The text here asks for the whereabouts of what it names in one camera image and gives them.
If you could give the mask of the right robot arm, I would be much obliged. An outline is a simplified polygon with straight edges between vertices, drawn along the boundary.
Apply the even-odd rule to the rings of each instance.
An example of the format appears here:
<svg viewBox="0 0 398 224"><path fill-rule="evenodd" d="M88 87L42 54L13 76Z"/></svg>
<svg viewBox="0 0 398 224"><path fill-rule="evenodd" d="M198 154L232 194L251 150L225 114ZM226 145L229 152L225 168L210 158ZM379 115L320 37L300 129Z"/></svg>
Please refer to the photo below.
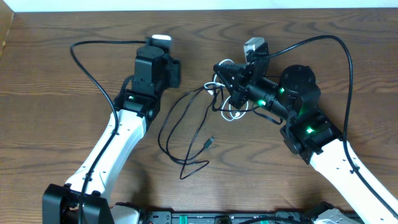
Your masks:
<svg viewBox="0 0 398 224"><path fill-rule="evenodd" d="M227 88L230 104L247 101L285 122L280 133L293 154L326 178L365 223L397 223L397 199L360 161L340 131L319 108L321 91L309 66L285 68L275 83L265 77L267 44L245 47L246 63L217 63L213 70Z"/></svg>

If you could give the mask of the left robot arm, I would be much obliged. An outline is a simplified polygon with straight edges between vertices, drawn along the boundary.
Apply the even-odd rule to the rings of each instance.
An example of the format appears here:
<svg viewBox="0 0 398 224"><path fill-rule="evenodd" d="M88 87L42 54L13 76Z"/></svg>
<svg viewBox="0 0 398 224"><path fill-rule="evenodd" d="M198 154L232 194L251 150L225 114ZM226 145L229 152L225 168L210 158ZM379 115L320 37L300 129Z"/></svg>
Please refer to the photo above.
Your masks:
<svg viewBox="0 0 398 224"><path fill-rule="evenodd" d="M137 50L134 74L113 101L102 136L63 186L50 184L42 197L43 223L139 223L137 209L108 204L117 178L160 110L164 90L178 88L180 62L166 45Z"/></svg>

